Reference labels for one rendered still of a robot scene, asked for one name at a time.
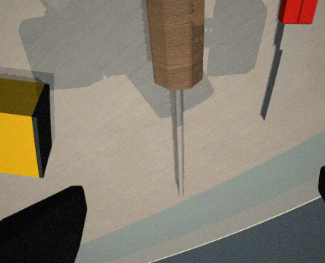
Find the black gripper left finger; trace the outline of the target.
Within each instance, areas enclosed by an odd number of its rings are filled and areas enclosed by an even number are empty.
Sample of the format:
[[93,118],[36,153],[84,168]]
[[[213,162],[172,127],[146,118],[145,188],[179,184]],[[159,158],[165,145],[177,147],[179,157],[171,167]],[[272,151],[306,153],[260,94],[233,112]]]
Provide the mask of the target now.
[[87,204],[71,186],[0,220],[0,263],[75,263]]

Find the yellow and black box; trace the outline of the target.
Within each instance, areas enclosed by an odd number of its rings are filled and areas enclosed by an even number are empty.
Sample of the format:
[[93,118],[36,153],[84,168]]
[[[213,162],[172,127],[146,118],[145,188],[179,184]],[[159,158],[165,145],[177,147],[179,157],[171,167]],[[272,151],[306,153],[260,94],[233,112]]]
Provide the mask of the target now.
[[44,178],[52,147],[50,87],[0,78],[0,172]]

